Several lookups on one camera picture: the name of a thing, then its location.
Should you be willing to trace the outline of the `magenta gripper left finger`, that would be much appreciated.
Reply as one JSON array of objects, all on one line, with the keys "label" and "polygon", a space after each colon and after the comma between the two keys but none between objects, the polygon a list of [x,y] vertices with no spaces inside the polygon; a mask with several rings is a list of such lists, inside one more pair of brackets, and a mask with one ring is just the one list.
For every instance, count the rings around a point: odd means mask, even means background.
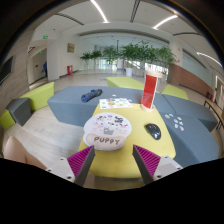
[{"label": "magenta gripper left finger", "polygon": [[90,146],[69,158],[61,157],[48,167],[47,171],[76,185],[83,186],[94,157],[94,147]]}]

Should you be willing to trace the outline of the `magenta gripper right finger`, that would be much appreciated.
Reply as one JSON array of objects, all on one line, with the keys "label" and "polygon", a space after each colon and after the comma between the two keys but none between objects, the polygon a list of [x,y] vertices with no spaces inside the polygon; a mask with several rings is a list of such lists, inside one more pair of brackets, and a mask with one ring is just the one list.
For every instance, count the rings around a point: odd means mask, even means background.
[{"label": "magenta gripper right finger", "polygon": [[160,157],[137,145],[133,146],[133,157],[145,185],[182,169],[182,166],[169,156],[165,155]]}]

